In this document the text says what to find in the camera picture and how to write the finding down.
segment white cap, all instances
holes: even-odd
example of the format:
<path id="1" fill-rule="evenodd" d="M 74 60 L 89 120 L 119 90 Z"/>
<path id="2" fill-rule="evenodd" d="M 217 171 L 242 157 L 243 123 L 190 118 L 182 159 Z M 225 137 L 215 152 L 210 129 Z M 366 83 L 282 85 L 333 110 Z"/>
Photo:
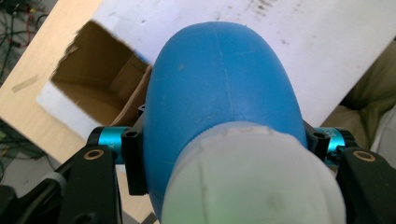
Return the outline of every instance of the white cap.
<path id="1" fill-rule="evenodd" d="M 331 171 L 293 136 L 249 122 L 221 124 L 177 159 L 162 223 L 346 223 Z"/>

